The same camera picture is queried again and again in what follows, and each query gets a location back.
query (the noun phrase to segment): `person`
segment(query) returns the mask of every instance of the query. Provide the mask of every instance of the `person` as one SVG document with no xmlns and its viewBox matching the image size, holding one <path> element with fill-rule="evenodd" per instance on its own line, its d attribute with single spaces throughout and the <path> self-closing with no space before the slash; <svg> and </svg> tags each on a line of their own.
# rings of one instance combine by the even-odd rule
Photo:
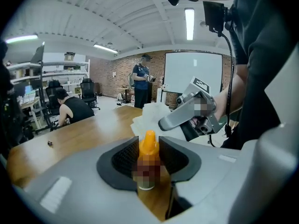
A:
<svg viewBox="0 0 299 224">
<path fill-rule="evenodd" d="M 134 107 L 142 109 L 147 102 L 148 97 L 148 81 L 150 71 L 147 65 L 150 63 L 152 57 L 143 54 L 140 63 L 133 68 L 133 80 L 135 83 L 135 104 Z"/>
<path fill-rule="evenodd" d="M 94 116 L 93 110 L 83 100 L 77 97 L 69 97 L 65 89 L 57 90 L 55 95 L 60 104 L 58 120 L 60 126 L 65 124 L 67 118 L 73 124 Z"/>
<path fill-rule="evenodd" d="M 296 40 L 269 0 L 234 0 L 232 42 L 237 59 L 232 82 L 230 112 L 242 107 L 238 126 L 222 147 L 241 149 L 280 124 L 265 88 L 278 74 Z M 228 87 L 215 96 L 215 117 L 226 113 Z"/>
</svg>

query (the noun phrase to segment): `gray floor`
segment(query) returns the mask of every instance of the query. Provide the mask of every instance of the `gray floor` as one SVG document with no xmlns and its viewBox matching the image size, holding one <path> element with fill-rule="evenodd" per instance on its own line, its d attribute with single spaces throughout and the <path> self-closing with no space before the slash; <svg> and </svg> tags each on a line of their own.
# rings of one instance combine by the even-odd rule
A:
<svg viewBox="0 0 299 224">
<path fill-rule="evenodd" d="M 114 98 L 101 96 L 101 97 L 98 97 L 97 106 L 99 108 L 101 108 L 101 111 L 109 111 L 109 110 L 113 110 L 113 109 L 117 109 L 117 108 L 121 107 L 121 106 L 117 105 L 117 103 L 119 103 L 119 101 L 116 101 L 116 99 L 114 99 Z M 129 103 L 126 105 L 134 106 L 134 103 Z M 94 114 L 98 115 L 99 110 L 94 109 Z M 49 130 L 40 132 L 36 137 L 41 136 L 48 132 L 49 132 Z M 220 147 L 225 140 L 226 140 L 226 137 L 225 137 L 224 128 L 222 128 L 218 133 L 212 135 L 212 142 L 216 147 Z M 208 145 L 208 146 L 210 145 L 210 144 L 208 144 L 208 136 L 200 136 L 196 139 L 193 139 L 191 142 L 197 143 L 197 144 L 202 144 L 202 145 Z"/>
</svg>

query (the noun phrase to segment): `gray robotic arm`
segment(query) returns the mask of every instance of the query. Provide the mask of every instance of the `gray robotic arm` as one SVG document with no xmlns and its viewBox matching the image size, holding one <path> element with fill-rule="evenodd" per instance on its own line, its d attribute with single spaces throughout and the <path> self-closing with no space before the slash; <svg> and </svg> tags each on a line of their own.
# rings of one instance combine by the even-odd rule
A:
<svg viewBox="0 0 299 224">
<path fill-rule="evenodd" d="M 209 91 L 206 83 L 193 77 L 184 93 L 177 98 L 177 109 L 159 121 L 161 130 L 171 130 L 196 117 L 195 131 L 199 136 L 217 133 L 224 123 L 219 124 L 214 116 L 216 102 Z"/>
</svg>

